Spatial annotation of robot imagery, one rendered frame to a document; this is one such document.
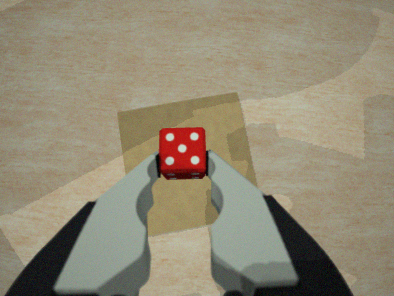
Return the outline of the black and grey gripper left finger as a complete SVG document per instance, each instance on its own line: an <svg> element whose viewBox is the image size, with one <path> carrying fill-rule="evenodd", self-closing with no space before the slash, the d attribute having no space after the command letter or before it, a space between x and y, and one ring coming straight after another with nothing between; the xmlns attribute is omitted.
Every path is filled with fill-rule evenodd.
<svg viewBox="0 0 394 296"><path fill-rule="evenodd" d="M158 178L155 151L87 202L33 257L5 296L139 296L150 277L147 213Z"/></svg>

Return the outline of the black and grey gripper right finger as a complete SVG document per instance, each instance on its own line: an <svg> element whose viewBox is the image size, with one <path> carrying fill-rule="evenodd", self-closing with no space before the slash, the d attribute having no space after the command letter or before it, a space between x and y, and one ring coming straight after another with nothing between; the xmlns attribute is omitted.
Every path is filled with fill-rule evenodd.
<svg viewBox="0 0 394 296"><path fill-rule="evenodd" d="M276 201L213 150L206 151L211 275L244 296L353 296L320 245ZM212 179L211 179L212 177Z"/></svg>

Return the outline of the red die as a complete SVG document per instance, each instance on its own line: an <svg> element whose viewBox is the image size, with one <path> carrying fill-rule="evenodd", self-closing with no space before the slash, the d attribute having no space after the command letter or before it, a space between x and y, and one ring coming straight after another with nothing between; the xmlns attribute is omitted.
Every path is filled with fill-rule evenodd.
<svg viewBox="0 0 394 296"><path fill-rule="evenodd" d="M206 174L205 129L162 128L159 166L167 180L203 179Z"/></svg>

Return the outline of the tan flat mat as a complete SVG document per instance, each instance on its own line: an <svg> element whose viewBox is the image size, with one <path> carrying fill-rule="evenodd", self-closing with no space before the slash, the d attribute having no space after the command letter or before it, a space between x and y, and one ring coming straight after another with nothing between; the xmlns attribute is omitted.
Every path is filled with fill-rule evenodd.
<svg viewBox="0 0 394 296"><path fill-rule="evenodd" d="M206 151L213 150L256 187L256 178L237 92L117 112L125 175L155 151L162 128L205 129ZM167 180L152 186L148 236L213 224L211 180Z"/></svg>

